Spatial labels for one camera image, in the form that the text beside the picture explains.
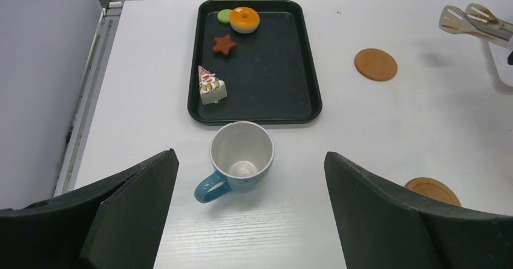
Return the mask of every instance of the black tray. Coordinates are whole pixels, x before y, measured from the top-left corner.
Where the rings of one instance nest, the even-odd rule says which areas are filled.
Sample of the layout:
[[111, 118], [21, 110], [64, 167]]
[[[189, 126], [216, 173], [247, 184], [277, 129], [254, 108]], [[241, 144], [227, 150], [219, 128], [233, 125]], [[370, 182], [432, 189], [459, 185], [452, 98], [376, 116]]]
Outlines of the black tray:
[[[217, 20], [223, 9], [250, 7], [260, 26], [239, 34]], [[238, 46], [230, 55], [214, 53], [214, 37], [231, 34]], [[198, 66], [226, 83], [228, 96], [201, 104]], [[210, 0], [198, 11], [188, 110], [196, 121], [222, 125], [307, 123], [322, 109], [321, 93], [301, 7], [282, 0]]]

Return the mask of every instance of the blue handle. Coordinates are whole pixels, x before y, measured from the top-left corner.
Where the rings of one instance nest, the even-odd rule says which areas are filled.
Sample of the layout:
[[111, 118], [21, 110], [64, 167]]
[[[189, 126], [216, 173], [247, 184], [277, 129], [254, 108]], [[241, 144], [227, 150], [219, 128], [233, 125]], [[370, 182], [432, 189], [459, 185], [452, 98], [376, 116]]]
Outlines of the blue handle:
[[[212, 189], [218, 183], [222, 184], [219, 187]], [[211, 176], [205, 178], [202, 182], [200, 182], [200, 184], [198, 185], [198, 187], [196, 187], [196, 190], [194, 191], [194, 197], [196, 197], [196, 200], [200, 203], [206, 204], [221, 197], [230, 190], [231, 188], [230, 185], [228, 185], [228, 182], [226, 181], [226, 177], [224, 177], [224, 175], [216, 171], [212, 173]]]

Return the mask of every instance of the cake slice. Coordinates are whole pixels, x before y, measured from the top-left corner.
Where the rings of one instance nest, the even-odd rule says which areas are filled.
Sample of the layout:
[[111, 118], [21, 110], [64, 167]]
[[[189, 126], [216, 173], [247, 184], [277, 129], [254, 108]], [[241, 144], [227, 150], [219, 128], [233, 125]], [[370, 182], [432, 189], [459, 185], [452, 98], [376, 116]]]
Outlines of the cake slice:
[[198, 75], [200, 78], [200, 97], [202, 104], [208, 105], [217, 103], [222, 98], [228, 96], [224, 81], [216, 78], [215, 74], [212, 74], [202, 66], [198, 66]]

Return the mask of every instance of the mug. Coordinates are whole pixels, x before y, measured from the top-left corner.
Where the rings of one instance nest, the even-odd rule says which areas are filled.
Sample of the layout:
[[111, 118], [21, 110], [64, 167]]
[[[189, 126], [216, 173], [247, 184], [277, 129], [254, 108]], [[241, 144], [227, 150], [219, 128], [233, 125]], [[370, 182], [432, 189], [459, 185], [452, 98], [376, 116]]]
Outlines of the mug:
[[269, 173], [274, 143], [260, 125], [234, 122], [217, 131], [209, 155], [214, 172], [194, 192], [196, 200], [203, 204], [231, 191], [253, 189]]

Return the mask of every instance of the toy donut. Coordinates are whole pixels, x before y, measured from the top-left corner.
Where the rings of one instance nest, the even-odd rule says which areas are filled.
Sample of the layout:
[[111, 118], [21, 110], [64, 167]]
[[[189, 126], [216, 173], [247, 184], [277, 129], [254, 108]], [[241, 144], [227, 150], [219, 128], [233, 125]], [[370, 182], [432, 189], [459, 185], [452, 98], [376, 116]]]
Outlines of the toy donut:
[[251, 33], [260, 24], [260, 16], [249, 7], [238, 7], [230, 12], [230, 25], [239, 33]]

